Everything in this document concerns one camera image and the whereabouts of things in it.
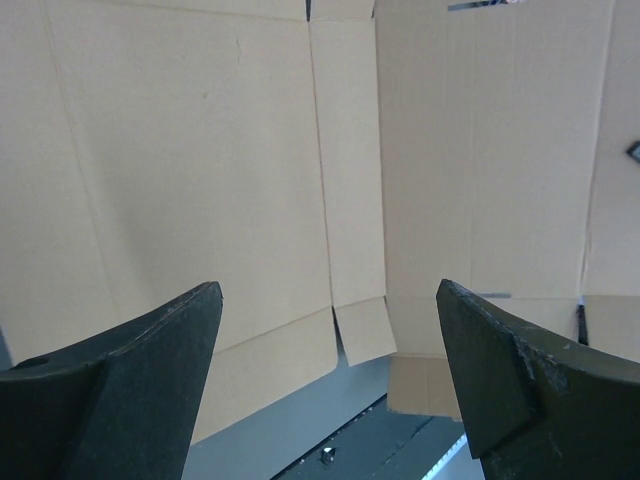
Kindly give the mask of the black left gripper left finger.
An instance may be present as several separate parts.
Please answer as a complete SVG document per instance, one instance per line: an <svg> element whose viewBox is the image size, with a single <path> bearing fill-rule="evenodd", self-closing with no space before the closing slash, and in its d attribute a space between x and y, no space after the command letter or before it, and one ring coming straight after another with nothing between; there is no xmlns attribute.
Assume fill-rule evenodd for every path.
<svg viewBox="0 0 640 480"><path fill-rule="evenodd" d="M181 478L221 317L205 282L2 371L2 478Z"/></svg>

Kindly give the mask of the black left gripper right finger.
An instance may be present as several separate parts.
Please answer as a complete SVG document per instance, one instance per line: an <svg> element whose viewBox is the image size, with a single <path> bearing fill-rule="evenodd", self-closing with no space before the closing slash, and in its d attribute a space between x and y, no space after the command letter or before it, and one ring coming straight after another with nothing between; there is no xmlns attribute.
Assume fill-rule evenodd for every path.
<svg viewBox="0 0 640 480"><path fill-rule="evenodd" d="M436 303L469 450L486 478L638 478L638 363L448 279Z"/></svg>

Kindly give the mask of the brown cardboard box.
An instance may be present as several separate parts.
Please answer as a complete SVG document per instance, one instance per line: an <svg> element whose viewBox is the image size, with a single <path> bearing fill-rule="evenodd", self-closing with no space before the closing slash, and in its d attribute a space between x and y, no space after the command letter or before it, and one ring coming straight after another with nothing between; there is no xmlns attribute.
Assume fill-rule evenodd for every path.
<svg viewBox="0 0 640 480"><path fill-rule="evenodd" d="M454 280L639 356L635 1L5 1L1 330L15 362L205 282L202 440L391 360L457 417Z"/></svg>

